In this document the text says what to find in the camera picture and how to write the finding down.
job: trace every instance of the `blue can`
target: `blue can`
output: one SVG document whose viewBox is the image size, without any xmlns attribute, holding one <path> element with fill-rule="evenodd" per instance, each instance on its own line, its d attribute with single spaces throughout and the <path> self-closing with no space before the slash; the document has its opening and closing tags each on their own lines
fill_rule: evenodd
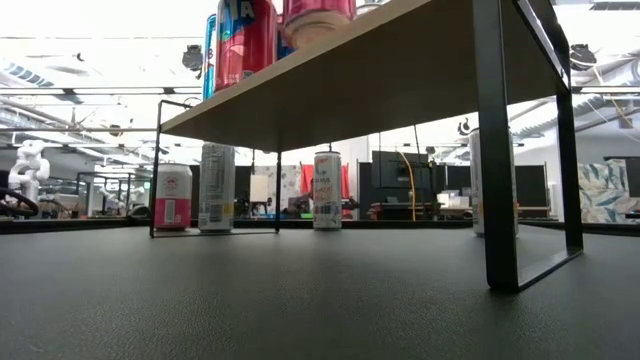
<svg viewBox="0 0 640 360">
<path fill-rule="evenodd" d="M 276 52 L 278 54 L 278 60 L 284 59 L 289 54 L 291 54 L 294 49 L 289 47 L 284 38 L 284 17 L 282 15 L 278 15 L 278 43 L 276 44 Z"/>
<path fill-rule="evenodd" d="M 207 19 L 207 32 L 204 38 L 204 84 L 202 86 L 202 100 L 213 96 L 215 90 L 215 59 L 216 59 L 216 14 Z"/>
</svg>

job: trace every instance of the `ceiling light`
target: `ceiling light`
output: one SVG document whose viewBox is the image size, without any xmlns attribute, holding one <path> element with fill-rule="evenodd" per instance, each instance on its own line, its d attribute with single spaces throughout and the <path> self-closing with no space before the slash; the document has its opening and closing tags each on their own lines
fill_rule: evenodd
<svg viewBox="0 0 640 360">
<path fill-rule="evenodd" d="M 69 144 L 72 148 L 114 148 L 119 147 L 120 144 Z"/>
<path fill-rule="evenodd" d="M 0 88 L 0 95 L 64 95 L 64 91 L 62 89 L 47 88 Z"/>
<path fill-rule="evenodd" d="M 199 86 L 174 87 L 173 92 L 176 94 L 201 95 L 202 89 Z"/>
<path fill-rule="evenodd" d="M 163 88 L 132 87 L 132 88 L 82 88 L 74 89 L 78 95 L 161 95 Z"/>
<path fill-rule="evenodd" d="M 8 147 L 19 148 L 23 147 L 23 144 L 7 144 Z M 45 143 L 44 147 L 63 147 L 63 144 Z"/>
<path fill-rule="evenodd" d="M 90 150 L 90 149 L 78 148 L 78 151 L 83 152 L 83 153 L 85 153 L 87 155 L 90 155 L 90 156 L 97 157 L 97 158 L 103 158 L 104 157 L 104 154 L 101 154 L 101 153 L 99 153 L 97 151 L 93 151 L 93 150 Z"/>
<path fill-rule="evenodd" d="M 640 86 L 585 86 L 576 87 L 581 94 L 633 94 L 640 93 Z"/>
</svg>

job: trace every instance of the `black metal frame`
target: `black metal frame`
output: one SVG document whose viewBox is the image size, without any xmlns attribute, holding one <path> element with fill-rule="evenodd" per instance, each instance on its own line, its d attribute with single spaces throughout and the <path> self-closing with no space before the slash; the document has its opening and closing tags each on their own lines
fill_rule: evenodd
<svg viewBox="0 0 640 360">
<path fill-rule="evenodd" d="M 75 192 L 75 194 L 76 195 L 80 195 L 80 181 L 82 180 L 82 177 L 83 176 L 92 176 L 92 177 L 97 177 L 97 178 L 103 178 L 104 179 L 104 187 L 105 187 L 105 189 L 106 189 L 106 186 L 107 186 L 107 179 L 109 179 L 109 180 L 117 180 L 118 181 L 118 199 L 120 199 L 120 195 L 122 194 L 122 183 L 126 181 L 127 182 L 127 198 L 125 200 L 125 204 L 126 204 L 125 208 L 127 209 L 127 211 L 129 211 L 129 199 L 131 197 L 131 183 L 132 182 L 140 182 L 140 181 L 145 181 L 146 182 L 146 181 L 151 181 L 152 180 L 151 178 L 132 179 L 131 175 L 133 175 L 133 174 L 131 174 L 131 173 L 127 174 L 127 179 L 126 180 L 122 179 L 122 178 L 119 178 L 119 177 L 112 177 L 112 176 L 109 176 L 109 175 L 112 175 L 112 174 L 110 174 L 108 172 L 107 173 L 101 173 L 101 172 L 95 172 L 95 171 L 78 172 L 76 174 L 76 192 Z M 85 199 L 85 206 L 86 206 L 87 211 L 88 211 L 88 209 L 89 209 L 89 184 L 91 184 L 91 183 L 88 182 L 88 181 L 85 181 L 85 183 L 86 183 L 86 186 L 87 186 L 87 197 Z M 101 210 L 103 214 L 106 211 L 106 209 L 105 209 L 106 204 L 107 204 L 107 199 L 105 197 L 103 197 L 102 198 L 102 210 Z M 121 215 L 122 216 L 126 216 L 127 215 L 126 211 L 125 211 L 124 214 L 121 214 Z"/>
<path fill-rule="evenodd" d="M 557 75 L 558 145 L 565 212 L 566 250 L 519 270 L 511 188 L 511 145 L 502 38 L 502 1 L 473 0 L 475 61 L 483 182 L 487 282 L 518 292 L 582 253 L 569 44 L 557 19 L 541 22 L 527 0 L 513 4 Z"/>
<path fill-rule="evenodd" d="M 265 231 L 231 231 L 231 232 L 211 232 L 211 233 L 200 233 L 200 232 L 160 232 L 156 233 L 155 231 L 155 213 L 156 213 L 156 191 L 158 190 L 158 184 L 155 181 L 158 178 L 158 165 L 160 162 L 160 134 L 161 134 L 161 124 L 162 124 L 162 105 L 173 105 L 179 106 L 185 109 L 190 109 L 193 106 L 182 104 L 175 101 L 170 100 L 160 100 L 158 103 L 158 118 L 156 122 L 156 142 L 155 142 L 155 152 L 153 156 L 153 178 L 151 180 L 151 197 L 149 200 L 149 209 L 151 214 L 151 221 L 149 222 L 149 236 L 153 238 L 157 237 L 192 237 L 192 236 L 219 236 L 219 235 L 255 235 L 255 234 L 271 234 L 273 232 L 265 232 Z M 282 152 L 278 151 L 278 162 L 276 164 L 276 217 L 274 222 L 274 230 L 275 233 L 278 234 L 280 232 L 280 187 L 281 187 L 281 179 L 282 179 Z"/>
</svg>

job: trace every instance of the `white can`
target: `white can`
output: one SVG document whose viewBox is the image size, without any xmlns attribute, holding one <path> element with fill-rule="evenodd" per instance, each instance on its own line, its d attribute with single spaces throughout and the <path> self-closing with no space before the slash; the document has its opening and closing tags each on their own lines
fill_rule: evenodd
<svg viewBox="0 0 640 360">
<path fill-rule="evenodd" d="M 342 228 L 341 168 L 340 153 L 316 153 L 313 164 L 313 228 L 316 230 Z"/>
<path fill-rule="evenodd" d="M 157 229 L 184 230 L 191 225 L 192 174 L 182 164 L 158 165 L 154 224 Z"/>
<path fill-rule="evenodd" d="M 484 236 L 484 212 L 482 197 L 482 167 L 480 159 L 480 131 L 474 129 L 469 134 L 471 150 L 471 208 L 473 210 L 473 232 Z M 513 196 L 513 229 L 518 234 L 518 200 L 516 192 L 516 167 L 513 163 L 513 139 L 509 134 L 509 158 L 511 162 L 511 194 Z"/>
<path fill-rule="evenodd" d="M 200 231 L 231 231 L 235 193 L 235 148 L 205 143 L 200 162 Z"/>
</svg>

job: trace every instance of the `black metal shelf leg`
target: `black metal shelf leg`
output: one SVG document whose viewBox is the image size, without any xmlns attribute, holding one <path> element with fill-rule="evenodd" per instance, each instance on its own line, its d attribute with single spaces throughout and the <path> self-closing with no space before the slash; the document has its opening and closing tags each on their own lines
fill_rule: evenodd
<svg viewBox="0 0 640 360">
<path fill-rule="evenodd" d="M 557 51 L 560 61 L 568 62 L 569 45 L 562 44 Z M 568 73 L 571 84 L 571 73 Z M 582 214 L 580 211 L 580 185 L 578 183 L 578 156 L 576 154 L 576 129 L 573 119 L 573 97 L 569 89 L 559 88 L 556 96 L 558 105 L 558 150 L 560 153 L 560 174 L 562 176 L 562 201 L 567 249 L 582 251 Z"/>
<path fill-rule="evenodd" d="M 501 0 L 473 0 L 487 282 L 517 291 Z"/>
<path fill-rule="evenodd" d="M 280 190 L 282 185 L 282 152 L 278 151 L 278 163 L 276 164 L 276 234 L 280 232 Z"/>
<path fill-rule="evenodd" d="M 155 151 L 153 155 L 153 178 L 151 179 L 151 199 L 149 200 L 149 209 L 151 210 L 151 221 L 149 222 L 149 236 L 153 239 L 155 237 L 155 217 L 156 217 L 156 191 L 158 190 L 158 183 L 156 179 L 158 178 L 158 164 L 160 162 L 160 133 L 162 127 L 162 105 L 169 104 L 174 106 L 179 106 L 185 109 L 190 109 L 193 106 L 187 104 L 181 104 L 175 101 L 170 100 L 160 100 L 158 102 L 158 118 L 156 120 L 156 144 Z"/>
</svg>

